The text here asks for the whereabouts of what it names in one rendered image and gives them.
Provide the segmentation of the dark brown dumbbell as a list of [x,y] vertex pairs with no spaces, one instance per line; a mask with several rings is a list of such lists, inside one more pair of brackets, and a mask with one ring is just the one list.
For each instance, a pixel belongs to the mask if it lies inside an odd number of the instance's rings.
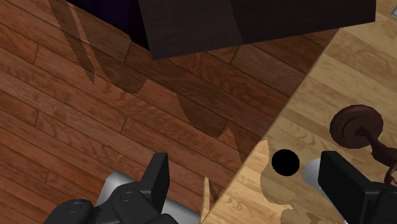
[[364,104],[350,105],[341,109],[330,122],[331,138],[341,147],[359,149],[370,146],[372,157],[388,167],[385,184],[395,184],[393,173],[397,171],[397,148],[380,142],[383,131],[382,115],[373,107]]

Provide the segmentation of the black round ball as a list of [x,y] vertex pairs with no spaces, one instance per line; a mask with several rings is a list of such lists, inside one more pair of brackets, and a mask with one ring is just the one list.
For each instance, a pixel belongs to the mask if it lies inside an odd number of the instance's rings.
[[281,149],[273,154],[271,164],[273,170],[281,176],[292,176],[300,168],[300,159],[295,152]]

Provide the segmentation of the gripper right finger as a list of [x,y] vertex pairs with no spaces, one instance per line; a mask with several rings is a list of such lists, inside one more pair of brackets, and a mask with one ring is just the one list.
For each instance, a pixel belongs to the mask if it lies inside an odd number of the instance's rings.
[[323,151],[318,183],[348,224],[397,224],[397,186],[370,181],[336,151]]

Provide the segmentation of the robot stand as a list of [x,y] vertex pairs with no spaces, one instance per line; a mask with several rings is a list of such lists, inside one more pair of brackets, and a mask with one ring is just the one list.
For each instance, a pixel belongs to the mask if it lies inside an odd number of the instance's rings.
[[375,21],[376,0],[67,0],[164,59]]

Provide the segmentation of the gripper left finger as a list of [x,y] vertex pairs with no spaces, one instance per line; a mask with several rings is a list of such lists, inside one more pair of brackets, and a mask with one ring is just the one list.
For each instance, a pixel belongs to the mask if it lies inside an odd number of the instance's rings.
[[166,153],[155,153],[139,182],[116,187],[94,207],[87,199],[59,204],[43,224],[178,224],[162,209],[170,185]]

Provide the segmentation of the light wooden table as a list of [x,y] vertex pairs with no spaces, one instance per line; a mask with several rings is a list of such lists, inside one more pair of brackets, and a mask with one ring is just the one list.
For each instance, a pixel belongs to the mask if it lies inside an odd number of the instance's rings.
[[397,148],[395,7],[397,0],[377,0],[375,22],[338,30],[203,224],[349,224],[300,172],[276,173],[271,158],[289,149],[307,165],[324,150],[337,151],[368,179],[384,179],[387,169],[372,158],[369,147],[341,148],[329,128],[342,108],[371,106],[384,120],[381,142]]

